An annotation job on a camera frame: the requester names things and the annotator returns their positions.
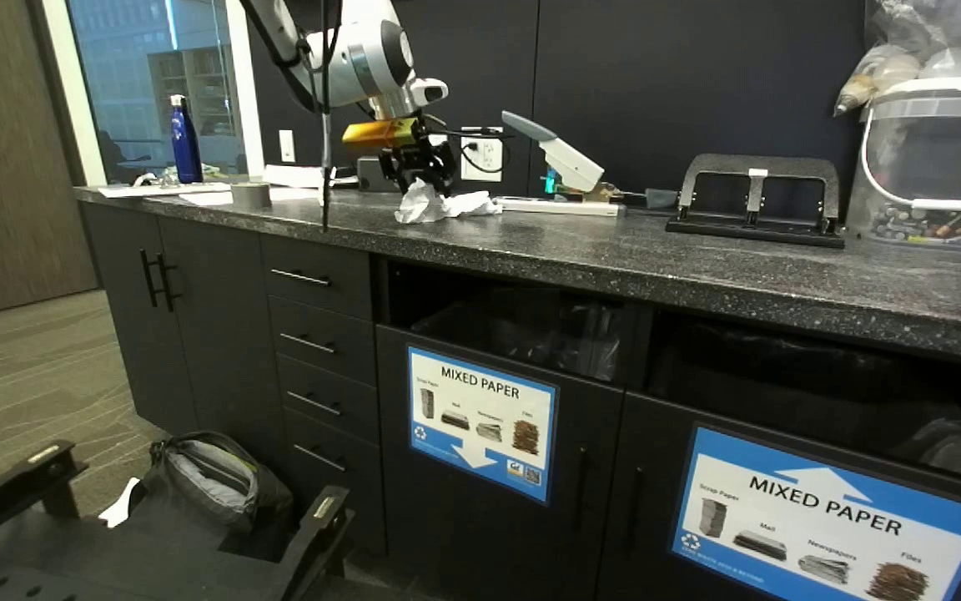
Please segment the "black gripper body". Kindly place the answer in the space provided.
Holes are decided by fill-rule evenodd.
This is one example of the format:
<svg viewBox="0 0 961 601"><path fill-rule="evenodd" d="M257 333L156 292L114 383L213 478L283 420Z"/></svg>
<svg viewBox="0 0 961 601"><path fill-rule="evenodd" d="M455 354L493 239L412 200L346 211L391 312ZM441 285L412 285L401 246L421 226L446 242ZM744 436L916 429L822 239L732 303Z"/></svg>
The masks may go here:
<svg viewBox="0 0 961 601"><path fill-rule="evenodd" d="M435 144L432 136L412 142L391 152L391 177L401 190L414 181L425 181L446 194L456 181L456 155L446 142Z"/></svg>

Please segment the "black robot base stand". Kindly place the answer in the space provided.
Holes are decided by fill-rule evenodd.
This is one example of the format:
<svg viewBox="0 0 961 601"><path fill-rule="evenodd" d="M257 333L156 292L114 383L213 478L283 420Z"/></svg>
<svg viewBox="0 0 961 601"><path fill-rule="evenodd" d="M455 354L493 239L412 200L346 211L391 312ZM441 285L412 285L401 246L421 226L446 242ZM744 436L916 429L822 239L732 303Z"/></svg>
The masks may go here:
<svg viewBox="0 0 961 601"><path fill-rule="evenodd" d="M76 509L84 471L70 441L49 441L0 475L0 601L317 601L341 574L346 489L242 536L146 467L110 533Z"/></svg>

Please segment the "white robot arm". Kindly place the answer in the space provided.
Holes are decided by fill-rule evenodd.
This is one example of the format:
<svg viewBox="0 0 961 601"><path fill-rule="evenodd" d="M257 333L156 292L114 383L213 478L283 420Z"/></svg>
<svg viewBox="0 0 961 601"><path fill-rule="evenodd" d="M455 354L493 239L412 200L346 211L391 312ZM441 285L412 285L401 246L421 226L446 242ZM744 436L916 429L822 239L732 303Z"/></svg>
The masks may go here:
<svg viewBox="0 0 961 601"><path fill-rule="evenodd" d="M322 26L301 32L288 0L242 0L250 26L283 73L292 95L313 114L367 108L341 144L370 155L408 190L425 181L446 190L455 152L435 108L452 84L425 76L393 0L322 0Z"/></svg>

